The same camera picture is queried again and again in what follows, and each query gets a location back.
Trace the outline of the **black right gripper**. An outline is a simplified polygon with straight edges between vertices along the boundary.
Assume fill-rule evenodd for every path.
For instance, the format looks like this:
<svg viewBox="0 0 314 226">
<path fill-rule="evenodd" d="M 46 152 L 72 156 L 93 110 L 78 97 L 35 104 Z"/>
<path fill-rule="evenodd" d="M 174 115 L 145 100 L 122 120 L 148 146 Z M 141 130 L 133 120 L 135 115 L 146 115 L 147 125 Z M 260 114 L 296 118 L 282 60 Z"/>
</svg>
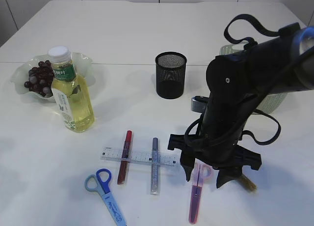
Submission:
<svg viewBox="0 0 314 226">
<path fill-rule="evenodd" d="M 258 170 L 261 155 L 238 144 L 242 139 L 248 117 L 241 115 L 237 121 L 216 119 L 202 113 L 183 135 L 171 134 L 167 149 L 181 151 L 181 166 L 189 182 L 198 159 L 218 170 L 216 187 L 237 180 L 243 166 Z"/>
</svg>

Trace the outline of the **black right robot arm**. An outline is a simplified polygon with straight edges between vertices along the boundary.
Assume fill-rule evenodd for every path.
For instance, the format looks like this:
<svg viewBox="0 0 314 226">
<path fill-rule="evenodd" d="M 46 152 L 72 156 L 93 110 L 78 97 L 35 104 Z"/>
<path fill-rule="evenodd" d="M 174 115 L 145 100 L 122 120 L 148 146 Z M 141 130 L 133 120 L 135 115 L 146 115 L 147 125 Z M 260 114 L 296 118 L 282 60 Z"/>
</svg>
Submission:
<svg viewBox="0 0 314 226">
<path fill-rule="evenodd" d="M 238 142 L 251 135 L 244 126 L 270 94 L 312 90 L 314 29 L 292 24 L 277 36 L 241 52 L 217 56 L 207 67 L 209 97 L 204 111 L 183 135 L 172 134 L 168 149 L 181 151 L 180 164 L 191 178 L 196 160 L 218 171 L 217 187 L 236 180 L 242 168 L 258 170 L 260 154 Z"/>
</svg>

